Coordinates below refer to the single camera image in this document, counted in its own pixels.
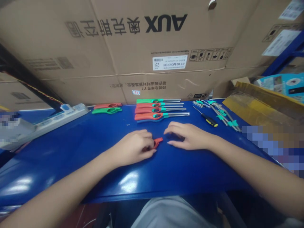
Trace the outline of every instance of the hand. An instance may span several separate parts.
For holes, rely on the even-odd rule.
[[[216,135],[210,134],[190,123],[171,122],[168,128],[164,131],[166,133],[175,133],[178,136],[185,138],[183,142],[169,141],[168,144],[186,150],[195,149],[211,149],[212,144],[216,142]]]
[[[143,152],[144,148],[153,148],[152,134],[147,130],[133,131],[107,150],[117,167],[140,162],[152,157],[155,149]]]

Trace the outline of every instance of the power strip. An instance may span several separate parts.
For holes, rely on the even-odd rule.
[[[71,122],[89,112],[88,108],[84,104],[78,104],[73,107],[74,112],[65,113],[60,112],[56,115],[48,117],[40,123],[35,124],[35,131],[28,135],[19,135],[16,141],[11,142],[0,142],[0,148],[4,150],[13,150],[23,145],[26,142],[32,141],[54,129],[61,127],[68,122]]]

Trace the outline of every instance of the left hand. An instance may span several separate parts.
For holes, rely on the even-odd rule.
[[[140,162],[152,157],[155,149],[143,152],[144,148],[153,148],[152,134],[147,130],[130,132],[106,152],[117,167]]]

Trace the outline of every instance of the right hand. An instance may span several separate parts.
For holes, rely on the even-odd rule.
[[[164,131],[166,133],[175,133],[178,136],[185,138],[183,142],[169,141],[168,144],[185,150],[196,150],[196,149],[209,149],[214,143],[218,136],[208,133],[193,124],[190,123],[178,123],[172,121],[168,128]]]

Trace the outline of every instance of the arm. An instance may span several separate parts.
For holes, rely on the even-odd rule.
[[[147,130],[127,134],[112,148],[20,207],[0,228],[57,227],[101,178],[119,166],[150,158],[156,150],[142,152],[142,149],[153,146],[152,134]]]
[[[185,140],[169,141],[168,144],[186,150],[212,151],[278,211],[297,219],[304,218],[303,179],[192,124],[171,122],[164,134],[171,132],[185,137]]]

